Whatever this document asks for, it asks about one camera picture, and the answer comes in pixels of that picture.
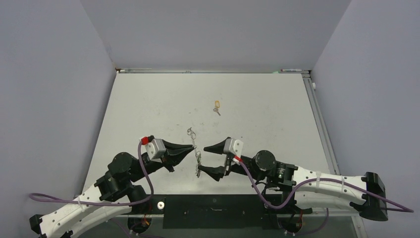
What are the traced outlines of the large metal keyring organizer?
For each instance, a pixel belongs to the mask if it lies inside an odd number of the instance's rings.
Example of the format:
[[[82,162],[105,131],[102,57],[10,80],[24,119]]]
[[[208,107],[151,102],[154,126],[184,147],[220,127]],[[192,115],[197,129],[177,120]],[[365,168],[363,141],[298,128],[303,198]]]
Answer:
[[[187,134],[191,137],[192,145],[194,147],[194,154],[195,154],[195,158],[196,158],[196,161],[197,161],[196,176],[197,176],[197,178],[199,178],[200,175],[201,175],[201,170],[199,169],[199,166],[201,165],[201,152],[200,152],[200,150],[198,150],[198,147],[195,143],[196,133],[190,127],[190,128],[187,129]]]

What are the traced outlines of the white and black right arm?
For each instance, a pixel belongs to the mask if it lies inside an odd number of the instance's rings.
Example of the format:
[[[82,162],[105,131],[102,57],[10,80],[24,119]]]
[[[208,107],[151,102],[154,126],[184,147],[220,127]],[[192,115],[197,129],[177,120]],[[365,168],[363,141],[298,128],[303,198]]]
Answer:
[[[243,142],[230,137],[205,147],[206,152],[225,155],[225,163],[219,167],[199,165],[198,169],[215,181],[231,172],[248,176],[253,184],[264,180],[267,189],[282,193],[278,205],[263,200],[271,209],[293,212],[297,208],[333,208],[358,212],[372,221],[388,220],[385,186],[377,173],[354,177],[327,174],[280,162],[268,150],[246,157],[242,149]]]

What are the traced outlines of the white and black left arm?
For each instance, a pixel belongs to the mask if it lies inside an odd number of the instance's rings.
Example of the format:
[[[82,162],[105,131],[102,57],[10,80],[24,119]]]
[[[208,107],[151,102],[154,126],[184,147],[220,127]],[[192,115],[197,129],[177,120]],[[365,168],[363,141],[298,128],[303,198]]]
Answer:
[[[194,150],[192,144],[174,144],[147,136],[138,144],[138,156],[120,152],[108,164],[105,174],[73,200],[63,200],[41,193],[31,193],[32,200],[62,203],[64,206],[46,215],[29,219],[31,230],[41,238],[63,238],[74,235],[73,227],[86,222],[86,217],[100,208],[109,218],[146,210],[154,195],[149,175],[174,167]]]

